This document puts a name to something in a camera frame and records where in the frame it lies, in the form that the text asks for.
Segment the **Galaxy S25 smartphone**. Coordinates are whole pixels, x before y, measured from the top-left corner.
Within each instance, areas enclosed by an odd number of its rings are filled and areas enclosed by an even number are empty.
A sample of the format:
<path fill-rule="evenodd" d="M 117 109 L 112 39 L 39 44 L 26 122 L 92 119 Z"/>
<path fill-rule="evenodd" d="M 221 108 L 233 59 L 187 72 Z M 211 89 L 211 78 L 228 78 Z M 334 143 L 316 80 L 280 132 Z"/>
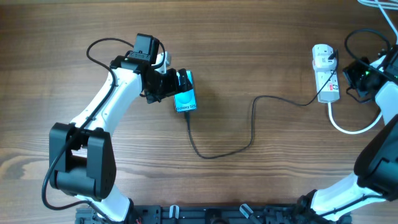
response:
<path fill-rule="evenodd" d="M 193 111 L 197 109 L 194 80 L 192 72 L 190 70 L 187 70 L 187 77 L 192 84 L 192 89 L 184 93 L 176 94 L 174 96 L 175 109 L 178 113 Z"/>

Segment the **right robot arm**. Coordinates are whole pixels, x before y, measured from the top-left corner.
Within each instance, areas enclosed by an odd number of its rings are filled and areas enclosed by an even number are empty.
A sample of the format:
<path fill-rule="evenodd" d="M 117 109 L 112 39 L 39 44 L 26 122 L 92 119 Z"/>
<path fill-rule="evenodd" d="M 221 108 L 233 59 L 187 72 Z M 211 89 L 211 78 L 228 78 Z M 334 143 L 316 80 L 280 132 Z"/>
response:
<path fill-rule="evenodd" d="M 343 73 L 360 98 L 378 105 L 385 126 L 360 153 L 353 173 L 300 197 L 291 212 L 283 212 L 292 223 L 347 223 L 353 210 L 397 200 L 397 46 L 375 62 L 363 57 Z"/>

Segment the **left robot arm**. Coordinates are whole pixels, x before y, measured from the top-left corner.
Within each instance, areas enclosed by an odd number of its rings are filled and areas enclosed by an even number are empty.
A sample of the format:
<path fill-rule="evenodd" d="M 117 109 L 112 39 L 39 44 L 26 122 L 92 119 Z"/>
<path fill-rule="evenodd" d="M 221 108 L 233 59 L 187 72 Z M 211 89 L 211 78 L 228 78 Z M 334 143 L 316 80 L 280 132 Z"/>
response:
<path fill-rule="evenodd" d="M 125 55 L 106 65 L 108 77 L 90 104 L 68 124 L 55 123 L 49 133 L 49 169 L 41 199 L 51 210 L 87 204 L 101 223 L 142 223 L 133 201 L 115 185 L 112 135 L 130 104 L 144 97 L 148 104 L 193 89 L 190 70 L 170 67 L 163 43 L 137 34 Z"/>

